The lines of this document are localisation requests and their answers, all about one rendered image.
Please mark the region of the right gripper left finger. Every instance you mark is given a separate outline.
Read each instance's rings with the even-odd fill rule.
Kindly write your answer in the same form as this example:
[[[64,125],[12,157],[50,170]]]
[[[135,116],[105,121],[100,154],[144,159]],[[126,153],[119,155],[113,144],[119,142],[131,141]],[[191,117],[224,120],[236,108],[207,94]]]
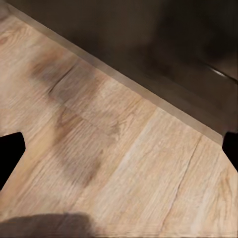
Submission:
[[[25,151],[21,132],[0,137],[0,191]]]

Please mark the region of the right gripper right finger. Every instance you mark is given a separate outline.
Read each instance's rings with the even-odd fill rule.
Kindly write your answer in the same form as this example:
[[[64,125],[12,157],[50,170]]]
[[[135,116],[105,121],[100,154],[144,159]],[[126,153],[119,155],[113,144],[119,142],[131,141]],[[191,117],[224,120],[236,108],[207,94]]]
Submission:
[[[238,134],[226,132],[222,150],[238,172]]]

